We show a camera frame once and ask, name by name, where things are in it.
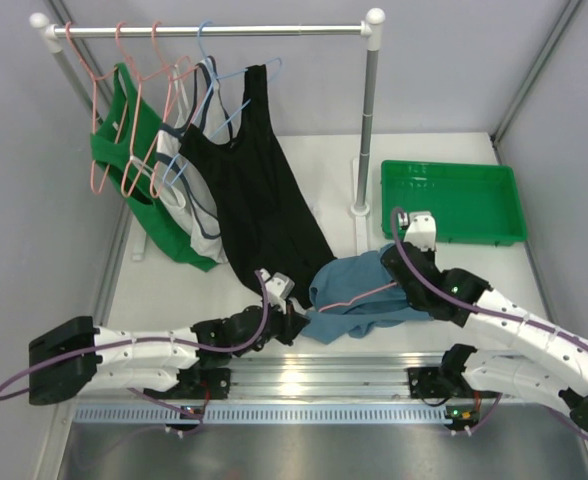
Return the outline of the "green plastic tray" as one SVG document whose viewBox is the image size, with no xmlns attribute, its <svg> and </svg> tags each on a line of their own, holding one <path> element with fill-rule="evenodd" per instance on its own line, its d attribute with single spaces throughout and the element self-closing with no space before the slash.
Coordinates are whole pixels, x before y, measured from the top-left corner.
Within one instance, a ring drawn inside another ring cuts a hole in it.
<svg viewBox="0 0 588 480">
<path fill-rule="evenodd" d="M 428 211 L 443 243 L 511 246 L 527 239 L 513 170 L 508 166 L 385 160 L 381 227 L 392 237 L 391 211 Z"/>
</svg>

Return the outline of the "metal clothes rack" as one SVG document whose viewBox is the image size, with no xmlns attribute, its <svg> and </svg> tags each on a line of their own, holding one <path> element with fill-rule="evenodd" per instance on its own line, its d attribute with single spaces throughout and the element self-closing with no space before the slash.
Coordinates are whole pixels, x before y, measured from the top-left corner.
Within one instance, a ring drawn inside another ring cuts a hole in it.
<svg viewBox="0 0 588 480">
<path fill-rule="evenodd" d="M 350 207 L 354 219 L 355 248 L 358 253 L 369 249 L 368 217 L 370 206 L 367 201 L 369 162 L 373 131 L 373 109 L 375 103 L 376 79 L 379 52 L 382 45 L 383 25 L 386 14 L 381 8 L 372 8 L 364 20 L 353 25 L 248 25 L 202 27 L 59 27 L 41 13 L 29 17 L 30 26 L 38 33 L 48 51 L 61 60 L 63 38 L 99 39 L 121 35 L 123 38 L 144 38 L 152 34 L 160 37 L 298 37 L 298 36 L 348 36 L 354 35 L 366 41 L 365 84 L 361 114 L 359 155 L 352 161 L 354 200 Z"/>
</svg>

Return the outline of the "green tank top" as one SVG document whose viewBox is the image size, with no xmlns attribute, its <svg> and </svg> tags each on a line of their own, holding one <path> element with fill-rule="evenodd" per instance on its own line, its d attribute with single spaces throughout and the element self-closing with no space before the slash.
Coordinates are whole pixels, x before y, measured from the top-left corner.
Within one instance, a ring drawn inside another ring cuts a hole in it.
<svg viewBox="0 0 588 480">
<path fill-rule="evenodd" d="M 124 125 L 124 133 L 118 144 L 108 144 L 110 150 L 108 154 L 114 162 L 112 166 L 118 174 L 114 174 L 110 181 L 115 189 L 121 193 L 121 182 L 125 165 L 129 159 L 129 143 L 131 136 L 131 122 L 134 118 L 132 109 L 136 100 L 136 86 L 130 76 L 128 68 L 123 63 L 119 65 L 119 83 L 113 82 L 113 88 L 117 93 L 117 102 L 127 108 L 127 119 Z M 137 182 L 130 198 L 125 201 L 132 214 L 148 235 L 151 241 L 172 261 L 179 264 L 189 264 L 201 271 L 208 272 L 216 266 L 212 259 L 198 255 L 190 247 L 190 237 L 171 217 L 170 213 L 164 206 L 162 200 L 154 199 L 149 193 L 150 176 L 154 164 L 154 141 L 156 134 L 161 125 L 161 118 L 144 100 L 141 102 L 140 115 L 138 119 L 135 153 L 138 158 L 134 160 L 129 170 L 129 179 L 126 182 L 130 186 L 130 181 L 134 179 L 138 168 L 142 165 L 144 156 L 147 154 L 149 147 L 152 147 L 151 155 L 147 160 L 146 166 L 142 170 L 142 175 Z"/>
</svg>

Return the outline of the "blue tank top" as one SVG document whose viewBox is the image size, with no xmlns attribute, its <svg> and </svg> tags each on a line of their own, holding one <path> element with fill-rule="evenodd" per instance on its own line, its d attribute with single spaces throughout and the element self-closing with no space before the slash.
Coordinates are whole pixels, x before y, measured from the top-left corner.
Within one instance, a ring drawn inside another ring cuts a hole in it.
<svg viewBox="0 0 588 480">
<path fill-rule="evenodd" d="M 412 308 L 398 285 L 349 307 L 317 311 L 325 305 L 349 301 L 356 295 L 395 282 L 381 264 L 382 254 L 391 246 L 339 258 L 321 268 L 309 287 L 312 307 L 306 316 L 310 323 L 301 335 L 328 345 L 345 335 L 362 339 L 377 328 L 391 328 L 407 321 L 428 321 L 430 316 Z"/>
</svg>

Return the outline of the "pink hanger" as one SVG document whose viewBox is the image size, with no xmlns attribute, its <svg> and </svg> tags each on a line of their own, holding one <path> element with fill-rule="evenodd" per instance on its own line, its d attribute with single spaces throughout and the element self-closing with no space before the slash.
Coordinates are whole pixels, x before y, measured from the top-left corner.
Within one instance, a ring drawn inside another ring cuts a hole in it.
<svg viewBox="0 0 588 480">
<path fill-rule="evenodd" d="M 112 96 L 104 101 L 108 107 L 105 117 L 100 115 L 100 88 L 107 87 L 110 82 L 119 83 L 119 65 L 114 65 L 110 70 L 99 72 L 92 68 L 87 59 L 81 53 L 78 47 L 78 40 L 72 35 L 72 28 L 74 24 L 68 21 L 65 24 L 65 38 L 76 54 L 78 61 L 87 73 L 91 83 L 90 96 L 90 114 L 91 114 L 91 129 L 90 129 L 90 151 L 91 151 L 91 166 L 90 166 L 90 189 L 93 194 L 100 195 L 108 180 L 118 172 L 112 168 L 114 162 L 110 159 L 108 151 L 110 147 L 108 144 L 118 144 L 124 133 L 124 125 L 127 119 L 127 108 L 122 104 L 118 104 L 117 93 L 112 89 Z"/>
<path fill-rule="evenodd" d="M 167 76 L 167 93 L 165 105 L 161 120 L 161 125 L 166 124 L 172 115 L 174 109 L 178 111 L 178 116 L 183 115 L 188 107 L 190 101 L 187 98 L 187 90 L 185 86 L 185 79 L 195 71 L 195 65 L 189 55 L 179 57 L 174 63 L 166 61 L 161 49 L 158 45 L 157 34 L 158 28 L 162 25 L 160 21 L 156 21 L 152 25 L 151 40 L 154 51 L 160 60 L 162 72 Z M 154 141 L 154 164 L 152 166 L 152 173 L 150 177 L 149 193 L 154 199 L 160 197 L 163 186 L 158 186 L 156 181 L 160 179 L 158 175 L 158 168 L 160 162 L 157 159 L 158 148 L 161 144 L 161 131 L 158 131 Z"/>
<path fill-rule="evenodd" d="M 130 143 L 129 143 L 129 159 L 125 165 L 125 169 L 123 172 L 123 178 L 122 178 L 122 182 L 121 182 L 121 193 L 123 194 L 123 196 L 125 198 L 130 198 L 132 196 L 134 189 L 137 186 L 137 182 L 142 175 L 142 170 L 146 166 L 147 160 L 149 159 L 149 156 L 151 155 L 151 150 L 152 150 L 152 147 L 149 147 L 147 154 L 144 156 L 144 160 L 142 162 L 142 165 L 138 168 L 134 179 L 130 181 L 130 186 L 127 186 L 126 182 L 129 179 L 129 170 L 132 167 L 134 160 L 138 158 L 138 155 L 135 153 L 135 143 L 136 143 L 138 119 L 139 119 L 139 115 L 140 115 L 140 107 L 141 107 L 141 102 L 142 102 L 143 86 L 146 81 L 155 78 L 156 76 L 158 76 L 161 73 L 165 73 L 166 68 L 167 68 L 167 64 L 163 58 L 162 53 L 160 52 L 160 50 L 158 48 L 158 43 L 156 40 L 157 29 L 162 25 L 161 21 L 155 21 L 152 24 L 152 26 L 150 27 L 150 38 L 152 41 L 152 46 L 153 46 L 157 56 L 160 58 L 161 69 L 150 74 L 150 75 L 147 75 L 147 76 L 143 76 L 140 73 L 140 71 L 138 70 L 138 68 L 136 66 L 136 62 L 135 62 L 134 58 L 127 52 L 127 50 L 123 46 L 122 29 L 124 28 L 125 25 L 126 25 L 125 22 L 120 22 L 116 25 L 115 41 L 116 41 L 116 45 L 117 45 L 120 53 L 123 55 L 123 58 L 125 60 L 126 65 L 128 66 L 129 71 L 134 75 L 134 79 L 136 80 L 136 94 L 137 94 L 137 96 L 136 96 L 134 108 L 132 109 L 134 118 L 131 122 L 131 136 L 130 136 Z"/>
<path fill-rule="evenodd" d="M 384 292 L 384 291 L 389 290 L 391 288 L 394 288 L 396 286 L 397 286 L 396 282 L 390 282 L 390 283 L 385 284 L 381 287 L 378 287 L 378 288 L 372 289 L 370 291 L 366 291 L 364 293 L 356 295 L 355 297 L 353 297 L 349 301 L 336 302 L 336 303 L 325 305 L 323 307 L 320 307 L 317 311 L 318 312 L 325 312 L 327 310 L 331 310 L 331 309 L 338 308 L 338 307 L 349 307 L 359 300 L 362 300 L 362 299 L 368 298 L 370 296 L 376 295 L 378 293 Z"/>
</svg>

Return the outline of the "black tank top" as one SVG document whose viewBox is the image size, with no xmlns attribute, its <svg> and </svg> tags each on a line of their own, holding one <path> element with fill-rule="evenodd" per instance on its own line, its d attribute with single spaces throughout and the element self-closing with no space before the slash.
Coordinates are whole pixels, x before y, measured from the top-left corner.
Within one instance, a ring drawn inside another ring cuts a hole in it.
<svg viewBox="0 0 588 480">
<path fill-rule="evenodd" d="M 215 144 L 191 126 L 180 153 L 209 188 L 238 280 L 258 292 L 255 271 L 284 274 L 294 283 L 292 297 L 309 309 L 309 287 L 335 257 L 273 131 L 265 66 L 248 67 L 243 100 L 235 138 Z"/>
</svg>

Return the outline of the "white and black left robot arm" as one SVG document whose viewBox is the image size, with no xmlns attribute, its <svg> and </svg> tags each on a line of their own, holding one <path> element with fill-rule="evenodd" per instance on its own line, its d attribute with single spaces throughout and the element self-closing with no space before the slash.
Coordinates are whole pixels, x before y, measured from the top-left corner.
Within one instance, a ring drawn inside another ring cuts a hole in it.
<svg viewBox="0 0 588 480">
<path fill-rule="evenodd" d="M 158 399 L 196 397 L 212 370 L 276 340 L 290 346 L 309 324 L 293 306 L 249 306 L 174 331 L 127 332 L 75 317 L 29 344 L 28 398 L 53 405 L 81 393 L 138 389 Z"/>
</svg>

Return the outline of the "white navy-trimmed tank top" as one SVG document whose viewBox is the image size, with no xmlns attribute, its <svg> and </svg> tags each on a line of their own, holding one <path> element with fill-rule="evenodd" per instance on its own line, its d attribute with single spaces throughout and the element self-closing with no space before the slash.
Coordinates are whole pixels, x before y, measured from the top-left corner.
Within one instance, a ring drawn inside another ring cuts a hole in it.
<svg viewBox="0 0 588 480">
<path fill-rule="evenodd" d="M 156 184 L 163 186 L 160 199 L 190 237 L 190 247 L 198 255 L 224 264 L 227 257 L 213 197 L 202 175 L 179 153 L 181 140 L 190 126 L 195 126 L 216 144 L 226 143 L 232 136 L 232 126 L 225 123 L 229 115 L 222 103 L 220 83 L 214 78 L 217 72 L 214 57 L 198 62 L 192 76 L 193 96 L 187 96 L 190 106 L 183 115 L 177 115 L 174 125 L 161 125 L 157 153 L 160 179 Z"/>
</svg>

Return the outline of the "aluminium mounting rail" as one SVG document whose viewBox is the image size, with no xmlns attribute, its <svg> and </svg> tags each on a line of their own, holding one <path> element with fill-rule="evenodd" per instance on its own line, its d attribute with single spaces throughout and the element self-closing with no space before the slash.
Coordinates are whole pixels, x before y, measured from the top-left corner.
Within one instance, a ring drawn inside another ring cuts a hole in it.
<svg viewBox="0 0 588 480">
<path fill-rule="evenodd" d="M 228 402 L 404 402 L 410 399 L 408 370 L 436 367 L 441 352 L 345 355 L 245 356 L 202 384 L 212 399 Z"/>
</svg>

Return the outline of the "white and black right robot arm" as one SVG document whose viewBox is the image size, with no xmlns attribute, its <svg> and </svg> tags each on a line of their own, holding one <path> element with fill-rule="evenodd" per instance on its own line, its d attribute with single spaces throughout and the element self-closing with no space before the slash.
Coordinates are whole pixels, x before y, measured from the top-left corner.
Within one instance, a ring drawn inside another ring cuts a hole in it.
<svg viewBox="0 0 588 480">
<path fill-rule="evenodd" d="M 381 263 L 412 308 L 517 353 L 510 359 L 452 347 L 440 372 L 447 393 L 460 397 L 474 389 L 519 397 L 588 432 L 588 339 L 523 309 L 467 270 L 439 270 L 433 254 L 407 242 L 387 249 Z"/>
</svg>

